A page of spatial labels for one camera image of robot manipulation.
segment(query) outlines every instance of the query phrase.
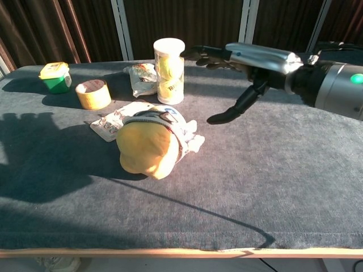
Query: white lid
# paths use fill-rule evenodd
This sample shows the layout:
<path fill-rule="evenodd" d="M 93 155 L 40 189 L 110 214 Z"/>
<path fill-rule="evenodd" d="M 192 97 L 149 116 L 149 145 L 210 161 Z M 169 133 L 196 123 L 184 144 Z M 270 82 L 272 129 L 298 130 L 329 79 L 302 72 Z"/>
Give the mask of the white lid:
<path fill-rule="evenodd" d="M 160 56 L 179 56 L 185 50 L 185 43 L 176 38 L 163 38 L 154 42 L 154 50 Z"/>

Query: tennis ball can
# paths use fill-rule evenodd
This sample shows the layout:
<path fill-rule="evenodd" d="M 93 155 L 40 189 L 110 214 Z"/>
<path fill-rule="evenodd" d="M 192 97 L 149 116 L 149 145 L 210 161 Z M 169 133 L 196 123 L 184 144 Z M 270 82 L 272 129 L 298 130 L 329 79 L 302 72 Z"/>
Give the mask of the tennis ball can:
<path fill-rule="evenodd" d="M 185 43 L 176 38 L 154 42 L 158 100 L 163 104 L 176 105 L 184 99 L 184 59 L 179 56 L 184 49 Z"/>

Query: tennis ball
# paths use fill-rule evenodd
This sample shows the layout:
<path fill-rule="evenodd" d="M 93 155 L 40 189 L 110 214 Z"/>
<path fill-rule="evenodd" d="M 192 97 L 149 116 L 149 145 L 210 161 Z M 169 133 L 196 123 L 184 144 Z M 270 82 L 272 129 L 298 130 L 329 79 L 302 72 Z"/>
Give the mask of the tennis ball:
<path fill-rule="evenodd" d="M 180 78 L 184 62 L 180 57 L 161 57 L 158 61 L 159 75 L 166 80 Z"/>
<path fill-rule="evenodd" d="M 180 92 L 183 92 L 183 84 L 178 79 L 160 82 L 159 84 L 159 95 L 164 99 L 172 99 L 180 95 Z"/>

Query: masking tape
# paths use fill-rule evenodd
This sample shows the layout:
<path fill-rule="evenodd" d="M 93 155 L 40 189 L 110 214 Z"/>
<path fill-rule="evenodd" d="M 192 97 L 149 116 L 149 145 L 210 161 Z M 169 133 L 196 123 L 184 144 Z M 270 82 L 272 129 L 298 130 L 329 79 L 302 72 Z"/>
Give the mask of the masking tape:
<path fill-rule="evenodd" d="M 83 82 L 75 88 L 84 109 L 102 109 L 111 103 L 107 83 L 94 79 Z"/>

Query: plush toy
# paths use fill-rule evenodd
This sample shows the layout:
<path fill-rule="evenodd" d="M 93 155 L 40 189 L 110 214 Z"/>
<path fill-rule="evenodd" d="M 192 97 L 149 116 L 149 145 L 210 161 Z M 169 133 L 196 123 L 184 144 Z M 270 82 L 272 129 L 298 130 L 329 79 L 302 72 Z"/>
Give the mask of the plush toy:
<path fill-rule="evenodd" d="M 194 134 L 197 122 L 186 122 L 173 107 L 156 106 L 123 119 L 116 138 L 121 166 L 155 179 L 168 176 L 187 153 L 199 151 L 204 137 Z"/>

